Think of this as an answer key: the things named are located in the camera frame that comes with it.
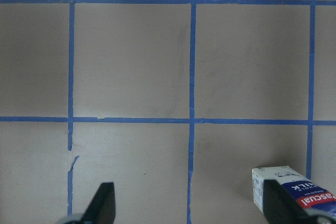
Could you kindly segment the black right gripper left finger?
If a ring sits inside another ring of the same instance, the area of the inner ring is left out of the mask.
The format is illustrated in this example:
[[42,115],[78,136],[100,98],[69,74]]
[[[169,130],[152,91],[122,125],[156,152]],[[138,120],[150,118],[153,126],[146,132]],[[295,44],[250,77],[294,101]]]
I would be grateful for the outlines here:
[[81,217],[81,223],[113,224],[116,218],[115,203],[114,183],[101,183]]

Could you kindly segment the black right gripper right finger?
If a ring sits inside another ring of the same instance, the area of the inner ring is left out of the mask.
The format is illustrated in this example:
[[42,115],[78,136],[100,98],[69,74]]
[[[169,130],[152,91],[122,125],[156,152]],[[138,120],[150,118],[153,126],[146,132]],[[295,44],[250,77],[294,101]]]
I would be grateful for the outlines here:
[[265,180],[263,189],[263,214],[268,223],[318,223],[318,217],[308,215],[276,180]]

